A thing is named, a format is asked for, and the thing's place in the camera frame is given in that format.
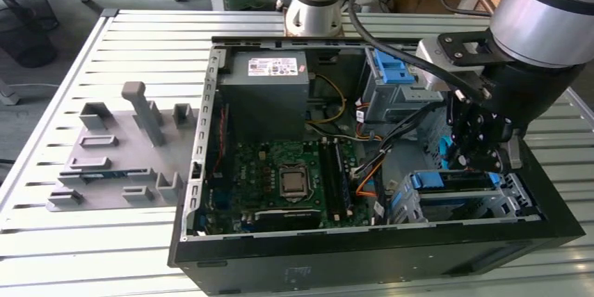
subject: motherboard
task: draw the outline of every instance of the motherboard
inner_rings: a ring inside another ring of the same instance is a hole
[[[210,232],[232,234],[370,224],[367,201],[353,196],[350,141],[239,143],[232,186],[212,191]]]

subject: ram slot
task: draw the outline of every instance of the ram slot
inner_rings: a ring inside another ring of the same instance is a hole
[[[341,168],[342,162],[337,160],[337,144],[321,143],[318,153],[322,167],[327,219],[341,220],[346,217],[346,207],[341,178],[341,171],[343,169]]]
[[[351,191],[349,189],[349,172],[346,170],[346,166],[343,165],[343,154],[341,153],[341,144],[335,142],[334,151],[337,155],[338,161],[338,170],[339,170],[339,186],[341,193],[343,196],[343,203],[346,209],[346,215],[353,216],[353,201],[351,201]]]

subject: power supply label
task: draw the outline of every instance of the power supply label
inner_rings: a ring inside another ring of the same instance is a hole
[[[249,61],[249,76],[297,76],[297,58],[253,58]]]

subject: black wastebasket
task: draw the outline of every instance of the black wastebasket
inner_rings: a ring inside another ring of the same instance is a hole
[[[56,58],[56,48],[27,9],[0,10],[0,48],[23,67],[40,67]]]
[[[3,0],[10,8],[24,9],[23,15],[28,15],[39,21],[46,31],[55,29],[60,22],[54,14],[52,6],[47,0]]]

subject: aluminum table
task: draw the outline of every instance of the aluminum table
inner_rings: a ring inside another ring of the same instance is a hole
[[[449,15],[362,15],[377,36],[485,29]],[[357,36],[345,17],[347,36]],[[86,102],[132,110],[126,81],[144,81],[160,109],[199,108],[214,35],[282,35],[277,13],[122,10],[102,17],[11,174],[0,187],[0,296],[203,296],[166,265],[175,207],[51,213],[55,187]],[[326,296],[592,296],[594,294],[593,112],[569,90],[531,123],[527,142],[588,235],[481,276],[275,294]]]

